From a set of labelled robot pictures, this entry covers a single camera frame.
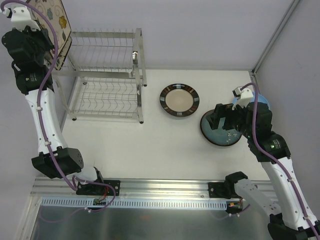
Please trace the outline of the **square floral plate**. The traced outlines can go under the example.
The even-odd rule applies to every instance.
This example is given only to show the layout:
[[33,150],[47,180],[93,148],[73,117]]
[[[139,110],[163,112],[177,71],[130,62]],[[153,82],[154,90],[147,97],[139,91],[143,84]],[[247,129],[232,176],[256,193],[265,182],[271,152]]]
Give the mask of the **square floral plate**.
[[58,57],[56,70],[61,70],[71,48],[71,26],[61,0],[28,0],[27,3],[41,12],[53,26],[57,42]]

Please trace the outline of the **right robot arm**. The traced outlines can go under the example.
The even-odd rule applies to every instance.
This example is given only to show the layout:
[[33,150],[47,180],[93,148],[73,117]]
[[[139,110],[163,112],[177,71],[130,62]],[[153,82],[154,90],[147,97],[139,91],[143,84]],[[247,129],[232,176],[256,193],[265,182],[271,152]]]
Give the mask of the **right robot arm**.
[[229,174],[222,183],[209,188],[219,198],[240,197],[269,217],[268,232],[274,240],[320,238],[320,221],[308,206],[293,169],[285,139],[272,130],[272,112],[265,103],[250,102],[246,107],[217,104],[206,119],[212,130],[237,130],[269,177],[278,202],[260,192],[241,171]]

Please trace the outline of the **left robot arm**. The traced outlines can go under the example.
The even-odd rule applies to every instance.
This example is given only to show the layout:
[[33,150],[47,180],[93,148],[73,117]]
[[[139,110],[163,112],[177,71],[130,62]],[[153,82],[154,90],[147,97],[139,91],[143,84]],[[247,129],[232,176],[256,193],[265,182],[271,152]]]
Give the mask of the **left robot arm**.
[[1,39],[13,61],[17,88],[25,96],[32,112],[38,138],[38,156],[32,158],[33,167],[50,179],[72,179],[80,182],[94,195],[105,190],[99,170],[86,166],[80,151],[70,148],[60,129],[52,75],[45,65],[46,53],[53,49],[48,30],[33,31],[13,28]]

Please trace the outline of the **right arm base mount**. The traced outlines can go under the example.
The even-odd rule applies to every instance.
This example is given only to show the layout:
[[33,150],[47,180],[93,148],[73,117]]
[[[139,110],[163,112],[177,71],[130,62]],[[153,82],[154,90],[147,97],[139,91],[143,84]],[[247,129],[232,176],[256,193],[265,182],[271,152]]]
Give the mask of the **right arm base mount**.
[[209,182],[207,185],[209,198],[226,199],[229,196],[226,192],[225,184],[223,182]]

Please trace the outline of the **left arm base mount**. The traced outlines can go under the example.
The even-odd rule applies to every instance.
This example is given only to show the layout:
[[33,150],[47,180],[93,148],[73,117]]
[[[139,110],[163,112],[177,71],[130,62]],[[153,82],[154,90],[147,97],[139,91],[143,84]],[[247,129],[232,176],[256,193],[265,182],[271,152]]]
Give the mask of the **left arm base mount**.
[[114,192],[111,189],[111,187],[113,187],[115,190],[115,195],[119,196],[120,188],[121,188],[121,181],[120,180],[105,179],[103,181],[103,183],[107,184],[108,186],[96,185],[96,184],[90,184],[90,183],[82,184],[82,183],[78,182],[76,195],[79,195],[79,196],[103,196],[106,193],[106,196],[113,196]]

